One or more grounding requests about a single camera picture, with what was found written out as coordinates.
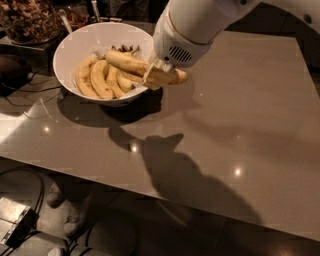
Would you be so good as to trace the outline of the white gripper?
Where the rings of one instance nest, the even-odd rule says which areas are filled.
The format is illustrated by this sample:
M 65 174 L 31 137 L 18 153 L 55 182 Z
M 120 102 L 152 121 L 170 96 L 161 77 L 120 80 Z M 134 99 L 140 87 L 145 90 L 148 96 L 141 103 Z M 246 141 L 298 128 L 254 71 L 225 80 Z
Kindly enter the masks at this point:
M 167 85 L 173 66 L 193 66 L 209 50 L 214 33 L 206 28 L 208 19 L 202 8 L 165 8 L 154 31 L 154 60 L 143 76 L 144 86 L 157 90 Z

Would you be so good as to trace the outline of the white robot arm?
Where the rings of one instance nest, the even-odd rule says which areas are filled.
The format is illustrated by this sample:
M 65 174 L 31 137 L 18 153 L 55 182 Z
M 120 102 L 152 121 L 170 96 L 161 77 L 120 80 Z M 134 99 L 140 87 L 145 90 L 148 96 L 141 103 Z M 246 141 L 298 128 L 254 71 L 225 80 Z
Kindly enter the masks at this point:
M 143 84 L 169 84 L 177 68 L 195 65 L 222 31 L 262 2 L 319 29 L 320 0 L 169 0 L 154 30 L 153 51 Z

